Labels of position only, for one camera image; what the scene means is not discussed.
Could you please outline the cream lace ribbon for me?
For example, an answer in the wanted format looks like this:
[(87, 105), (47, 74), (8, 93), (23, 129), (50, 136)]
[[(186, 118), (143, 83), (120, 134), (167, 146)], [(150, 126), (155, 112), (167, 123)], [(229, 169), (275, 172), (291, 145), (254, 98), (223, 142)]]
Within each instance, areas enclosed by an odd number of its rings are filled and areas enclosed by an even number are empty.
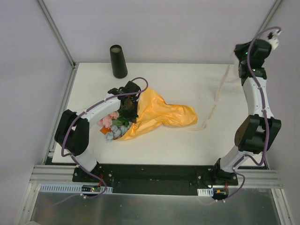
[(198, 122), (195, 125), (192, 125), (192, 126), (189, 126), (189, 127), (185, 128), (185, 130), (198, 132), (198, 131), (203, 131), (204, 129), (207, 128), (207, 126), (208, 126), (209, 122), (211, 121), (211, 119), (214, 115), (214, 112), (216, 111), (217, 106), (220, 102), (221, 95), (222, 95), (222, 89), (224, 87), (225, 82), (227, 81), (227, 78), (229, 76), (229, 72), (231, 72), (232, 75), (233, 75), (233, 80), (230, 81), (230, 83), (236, 83), (236, 82), (239, 81), (238, 72), (237, 72), (238, 59), (235, 56), (234, 51), (232, 51), (231, 54), (230, 54), (230, 60), (233, 60), (233, 63), (229, 63), (227, 65), (226, 71), (225, 71), (224, 75), (222, 76), (222, 78), (219, 82), (218, 88), (217, 88), (217, 90), (215, 92), (215, 95), (214, 95), (214, 105), (211, 108), (210, 112), (208, 113), (207, 117), (203, 120), (203, 122), (201, 124)]

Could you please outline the orange wrapping paper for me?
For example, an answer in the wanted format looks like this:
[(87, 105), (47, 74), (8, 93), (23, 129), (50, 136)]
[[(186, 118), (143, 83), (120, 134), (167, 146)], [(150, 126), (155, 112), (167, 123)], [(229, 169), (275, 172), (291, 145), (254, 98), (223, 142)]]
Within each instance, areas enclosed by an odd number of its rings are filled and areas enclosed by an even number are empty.
[(182, 128), (198, 122), (193, 107), (167, 104), (163, 97), (151, 88), (141, 94), (137, 112), (136, 123), (132, 123), (131, 128), (119, 140), (126, 141), (137, 138), (161, 125)]

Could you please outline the pink and blue flower bouquet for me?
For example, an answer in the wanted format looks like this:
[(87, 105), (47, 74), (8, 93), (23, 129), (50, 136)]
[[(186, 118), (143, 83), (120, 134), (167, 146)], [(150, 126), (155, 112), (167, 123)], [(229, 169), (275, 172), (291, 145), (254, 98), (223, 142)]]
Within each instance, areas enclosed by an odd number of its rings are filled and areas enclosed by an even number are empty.
[(105, 135), (107, 141), (121, 138), (132, 125), (132, 122), (121, 116), (118, 111), (106, 115), (97, 123), (101, 127), (100, 132)]

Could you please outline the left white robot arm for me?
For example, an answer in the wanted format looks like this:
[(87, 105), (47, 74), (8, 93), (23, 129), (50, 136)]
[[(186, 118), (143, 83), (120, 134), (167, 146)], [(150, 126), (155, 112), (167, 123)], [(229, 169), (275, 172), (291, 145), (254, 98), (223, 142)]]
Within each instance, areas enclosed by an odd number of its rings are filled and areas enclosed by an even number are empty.
[(142, 91), (129, 81), (123, 87), (109, 90), (103, 100), (87, 109), (62, 113), (54, 139), (61, 146), (62, 157), (70, 156), (84, 168), (82, 175), (88, 182), (95, 182), (99, 177), (95, 168), (97, 161), (88, 150), (90, 128), (100, 123), (109, 130), (110, 140), (124, 135), (138, 118), (138, 99)]

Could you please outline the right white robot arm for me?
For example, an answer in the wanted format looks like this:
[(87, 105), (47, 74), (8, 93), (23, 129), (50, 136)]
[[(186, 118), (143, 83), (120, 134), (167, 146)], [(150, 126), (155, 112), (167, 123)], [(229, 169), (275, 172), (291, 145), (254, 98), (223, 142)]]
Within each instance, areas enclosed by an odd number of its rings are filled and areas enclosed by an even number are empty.
[(250, 42), (235, 46), (238, 75), (246, 98), (248, 116), (237, 129), (234, 147), (215, 163), (209, 173), (212, 185), (237, 185), (237, 169), (247, 159), (256, 166), (265, 162), (267, 151), (279, 133), (282, 123), (275, 119), (267, 97), (267, 74), (263, 64), (271, 51), (278, 47), (281, 28), (265, 30), (266, 39), (258, 33)]

